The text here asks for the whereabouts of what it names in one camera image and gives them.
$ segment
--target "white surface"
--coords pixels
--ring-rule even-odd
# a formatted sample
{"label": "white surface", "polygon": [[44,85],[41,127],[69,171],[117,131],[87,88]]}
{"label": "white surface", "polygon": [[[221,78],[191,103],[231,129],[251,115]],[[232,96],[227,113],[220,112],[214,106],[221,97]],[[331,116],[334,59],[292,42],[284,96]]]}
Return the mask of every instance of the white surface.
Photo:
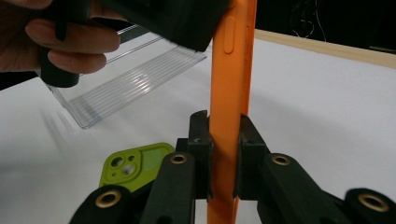
{"label": "white surface", "polygon": [[[350,188],[396,201],[396,70],[255,42],[249,116],[273,152],[294,157],[343,198]],[[0,223],[68,223],[115,151],[188,136],[209,109],[210,58],[81,130],[36,78],[0,91]],[[197,222],[205,223],[205,202]],[[242,202],[238,223],[259,223]]]}

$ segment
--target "transparent acrylic holder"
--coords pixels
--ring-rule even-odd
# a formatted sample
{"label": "transparent acrylic holder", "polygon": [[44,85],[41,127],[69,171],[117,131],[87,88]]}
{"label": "transparent acrylic holder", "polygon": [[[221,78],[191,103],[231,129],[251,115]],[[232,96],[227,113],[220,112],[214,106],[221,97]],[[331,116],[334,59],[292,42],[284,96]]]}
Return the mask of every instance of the transparent acrylic holder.
{"label": "transparent acrylic holder", "polygon": [[123,38],[132,40],[107,54],[103,69],[81,75],[79,83],[72,88],[49,86],[83,129],[90,128],[205,58],[202,53],[178,47],[139,26],[132,26],[120,34],[121,41]]}

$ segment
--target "finger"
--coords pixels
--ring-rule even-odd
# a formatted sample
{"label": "finger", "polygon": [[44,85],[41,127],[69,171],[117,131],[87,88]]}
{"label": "finger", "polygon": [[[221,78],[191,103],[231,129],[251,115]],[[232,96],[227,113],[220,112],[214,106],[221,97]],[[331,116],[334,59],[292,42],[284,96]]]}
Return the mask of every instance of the finger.
{"label": "finger", "polygon": [[65,41],[56,38],[53,21],[36,19],[30,21],[25,30],[38,45],[66,52],[96,54],[111,52],[120,46],[120,36],[103,26],[68,23]]}
{"label": "finger", "polygon": [[49,61],[64,71],[78,74],[94,73],[106,65],[104,54],[81,54],[52,49]]}
{"label": "finger", "polygon": [[18,7],[27,7],[30,9],[43,9],[50,5],[52,0],[4,0]]}
{"label": "finger", "polygon": [[113,20],[120,20],[120,21],[127,21],[125,17],[123,17],[120,13],[105,7],[97,0],[91,0],[90,4],[90,18],[100,17],[106,19],[113,19]]}

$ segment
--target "metal grommet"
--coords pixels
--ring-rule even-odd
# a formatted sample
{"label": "metal grommet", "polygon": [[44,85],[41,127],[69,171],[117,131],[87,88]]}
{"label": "metal grommet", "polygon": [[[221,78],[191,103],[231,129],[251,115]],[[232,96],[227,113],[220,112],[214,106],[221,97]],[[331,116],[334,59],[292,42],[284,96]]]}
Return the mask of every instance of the metal grommet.
{"label": "metal grommet", "polygon": [[289,165],[290,160],[289,158],[281,155],[276,155],[272,157],[272,161],[278,165]]}
{"label": "metal grommet", "polygon": [[108,208],[118,203],[121,199],[121,193],[118,190],[109,190],[96,198],[95,204],[100,208]]}
{"label": "metal grommet", "polygon": [[171,158],[173,164],[182,164],[187,161],[187,157],[182,154],[176,154]]}
{"label": "metal grommet", "polygon": [[359,202],[376,212],[388,212],[388,204],[380,197],[373,194],[363,193],[358,196]]}

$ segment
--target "hand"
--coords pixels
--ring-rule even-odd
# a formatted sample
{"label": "hand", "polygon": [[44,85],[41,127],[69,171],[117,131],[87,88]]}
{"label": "hand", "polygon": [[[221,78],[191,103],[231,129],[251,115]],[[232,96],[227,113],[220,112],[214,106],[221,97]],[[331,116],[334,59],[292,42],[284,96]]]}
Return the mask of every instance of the hand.
{"label": "hand", "polygon": [[[65,71],[88,74],[106,64],[105,52],[116,50],[115,31],[90,21],[69,23],[66,39],[55,37],[55,22],[39,19],[40,9],[52,0],[0,0],[0,72],[40,69],[40,46],[52,49],[49,60]],[[123,20],[116,12],[91,0],[90,18]]]}

